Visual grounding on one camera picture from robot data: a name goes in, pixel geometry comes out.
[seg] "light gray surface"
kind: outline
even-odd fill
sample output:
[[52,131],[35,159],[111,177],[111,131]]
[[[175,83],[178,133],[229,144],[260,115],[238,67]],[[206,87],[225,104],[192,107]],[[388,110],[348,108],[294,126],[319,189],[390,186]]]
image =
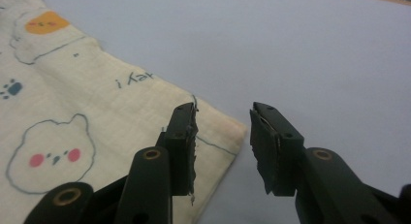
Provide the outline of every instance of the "light gray surface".
[[[380,0],[45,0],[108,53],[250,126],[277,107],[366,183],[411,182],[411,6]],[[299,223],[243,149],[199,223]]]

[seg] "cloth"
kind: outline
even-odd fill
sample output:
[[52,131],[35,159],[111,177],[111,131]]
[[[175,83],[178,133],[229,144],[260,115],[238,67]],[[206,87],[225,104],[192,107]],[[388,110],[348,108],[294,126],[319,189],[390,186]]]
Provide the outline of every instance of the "cloth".
[[94,191],[128,174],[175,107],[197,104],[195,202],[174,198],[174,223],[194,223],[242,144],[243,124],[190,92],[103,52],[42,0],[0,0],[1,223],[21,223],[50,189]]

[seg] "cartoon face print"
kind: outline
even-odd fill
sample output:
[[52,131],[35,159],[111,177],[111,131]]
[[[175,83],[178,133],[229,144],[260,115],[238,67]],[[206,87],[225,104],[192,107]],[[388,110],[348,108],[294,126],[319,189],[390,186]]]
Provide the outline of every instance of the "cartoon face print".
[[48,11],[28,21],[25,24],[25,29],[29,33],[43,35],[65,28],[69,24],[66,19],[60,17],[57,13]]
[[16,20],[10,45],[15,49],[15,58],[19,62],[31,65],[40,57],[84,37],[69,21],[41,8],[23,14]]
[[45,120],[24,132],[6,176],[20,192],[43,194],[82,179],[91,169],[94,155],[85,115],[76,114],[69,122]]

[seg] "orange cartoon face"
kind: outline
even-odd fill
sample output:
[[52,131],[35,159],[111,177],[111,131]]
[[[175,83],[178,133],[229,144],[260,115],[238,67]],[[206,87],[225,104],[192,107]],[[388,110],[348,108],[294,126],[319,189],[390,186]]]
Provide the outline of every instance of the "orange cartoon face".
[[60,17],[55,12],[45,12],[35,17],[25,24],[25,29],[33,34],[47,34],[55,32],[70,24],[66,19]]

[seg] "screw hole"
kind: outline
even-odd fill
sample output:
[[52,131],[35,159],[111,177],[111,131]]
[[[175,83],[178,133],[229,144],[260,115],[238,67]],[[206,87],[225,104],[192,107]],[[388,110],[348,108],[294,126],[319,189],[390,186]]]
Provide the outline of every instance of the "screw hole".
[[80,195],[81,190],[79,190],[78,188],[67,188],[57,193],[57,195],[55,195],[52,201],[56,206],[64,207],[77,200]]
[[361,215],[361,220],[363,221],[363,223],[366,223],[366,224],[380,224],[379,221],[377,221],[375,218],[373,218],[372,216],[368,214]]
[[142,212],[134,216],[133,223],[134,224],[145,224],[148,222],[149,219],[150,217],[148,216],[148,214],[145,212]]
[[151,149],[151,150],[146,151],[143,154],[143,157],[147,160],[156,159],[156,158],[160,157],[160,154],[161,154],[161,152],[158,151],[157,149]]
[[316,149],[313,151],[313,154],[322,160],[332,160],[332,155],[323,149]]

